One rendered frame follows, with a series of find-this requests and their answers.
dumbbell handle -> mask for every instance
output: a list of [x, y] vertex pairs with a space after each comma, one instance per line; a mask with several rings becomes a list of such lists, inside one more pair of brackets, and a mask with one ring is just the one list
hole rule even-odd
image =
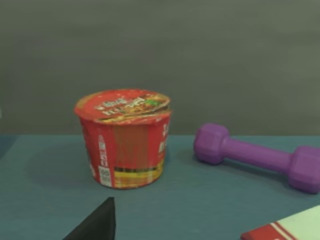
[[221, 155], [280, 173], [286, 173], [291, 162], [290, 153], [242, 142], [230, 137], [226, 137], [222, 141]]

table surface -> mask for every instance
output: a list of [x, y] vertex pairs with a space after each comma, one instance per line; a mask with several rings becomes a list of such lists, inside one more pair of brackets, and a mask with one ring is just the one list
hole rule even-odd
[[[291, 152], [317, 136], [242, 136]], [[165, 170], [138, 189], [91, 177], [80, 135], [0, 136], [0, 239], [58, 240], [107, 197], [115, 197], [117, 240], [238, 240], [240, 234], [320, 204], [286, 177], [226, 160], [196, 161], [193, 136], [170, 136]]]

red noodle cup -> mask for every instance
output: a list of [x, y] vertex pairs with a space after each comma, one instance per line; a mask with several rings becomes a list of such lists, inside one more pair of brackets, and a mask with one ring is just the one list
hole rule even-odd
[[80, 119], [94, 179], [115, 189], [148, 185], [163, 172], [170, 99], [141, 89], [101, 91], [80, 99]]

black object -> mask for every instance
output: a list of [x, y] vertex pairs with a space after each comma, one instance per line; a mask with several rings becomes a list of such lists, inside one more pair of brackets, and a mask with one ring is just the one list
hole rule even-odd
[[115, 199], [107, 198], [63, 240], [115, 240]]

gray wall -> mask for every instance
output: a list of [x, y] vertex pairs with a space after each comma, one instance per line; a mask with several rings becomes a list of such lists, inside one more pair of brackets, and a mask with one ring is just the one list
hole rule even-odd
[[82, 96], [172, 97], [172, 134], [320, 134], [320, 2], [1, 0], [4, 133], [79, 133]]

